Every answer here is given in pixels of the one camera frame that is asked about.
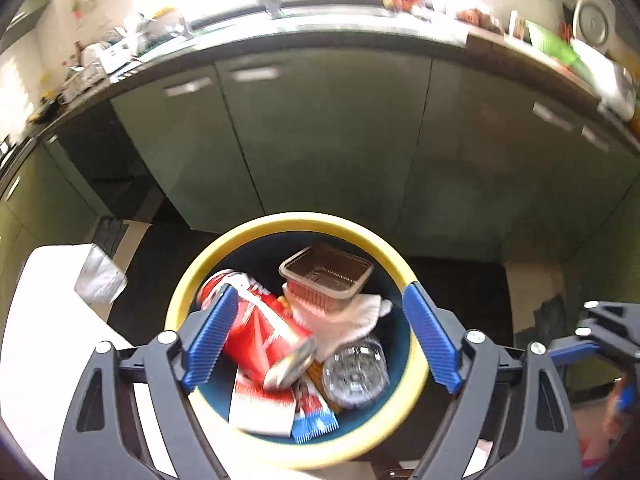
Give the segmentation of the person's right hand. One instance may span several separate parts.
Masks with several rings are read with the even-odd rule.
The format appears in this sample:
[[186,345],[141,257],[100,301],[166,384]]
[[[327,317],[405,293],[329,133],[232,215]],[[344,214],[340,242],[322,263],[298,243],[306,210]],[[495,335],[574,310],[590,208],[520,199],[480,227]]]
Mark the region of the person's right hand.
[[628,378],[616,378],[606,399],[602,429],[609,441],[616,441],[630,424],[630,406],[634,400],[634,386],[628,385]]

